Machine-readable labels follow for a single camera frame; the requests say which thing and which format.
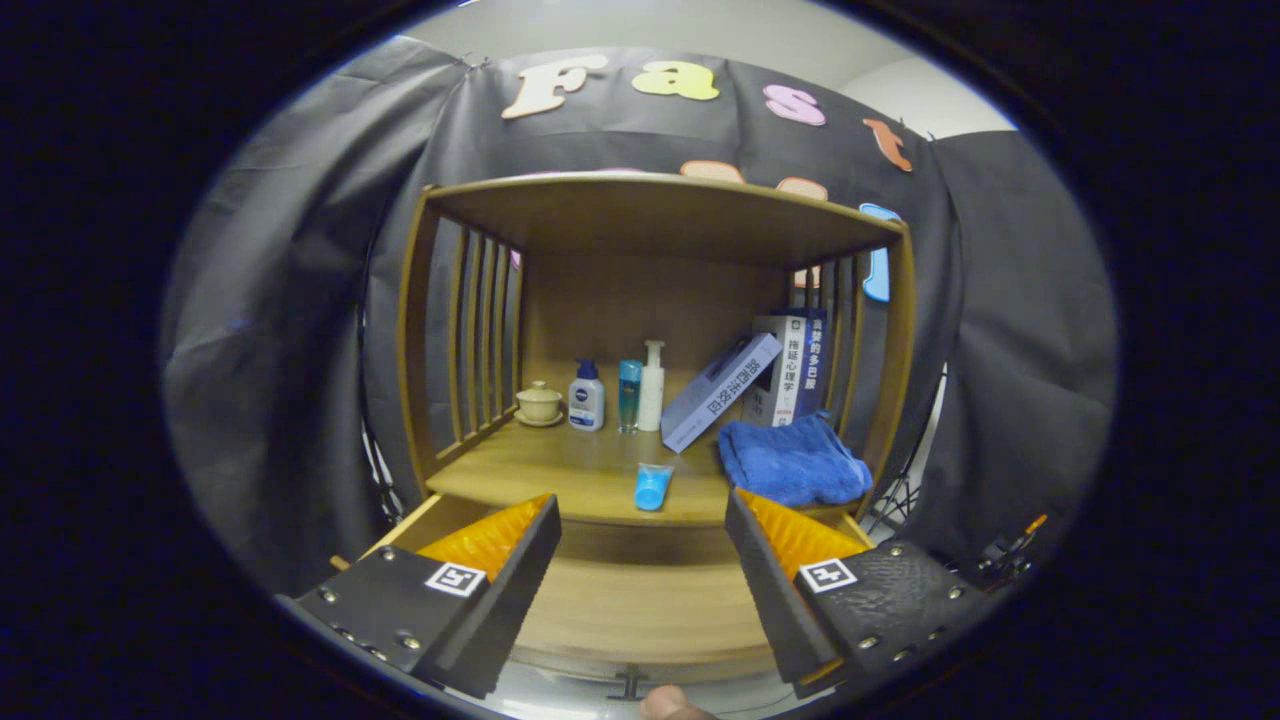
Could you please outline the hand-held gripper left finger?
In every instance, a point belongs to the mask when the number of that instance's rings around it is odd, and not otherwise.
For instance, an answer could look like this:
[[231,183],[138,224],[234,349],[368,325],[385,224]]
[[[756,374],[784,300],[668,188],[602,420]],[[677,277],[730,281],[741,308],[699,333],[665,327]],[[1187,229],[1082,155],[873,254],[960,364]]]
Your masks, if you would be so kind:
[[561,541],[544,493],[416,550],[383,544],[276,602],[419,682],[484,698],[529,615]]

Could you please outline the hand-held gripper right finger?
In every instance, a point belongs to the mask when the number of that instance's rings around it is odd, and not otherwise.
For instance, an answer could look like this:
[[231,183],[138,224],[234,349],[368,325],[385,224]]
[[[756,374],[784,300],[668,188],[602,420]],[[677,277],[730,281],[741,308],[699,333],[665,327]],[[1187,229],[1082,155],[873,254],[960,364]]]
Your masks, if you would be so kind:
[[896,682],[995,603],[915,544],[869,544],[741,488],[730,492],[724,529],[780,676],[801,698]]

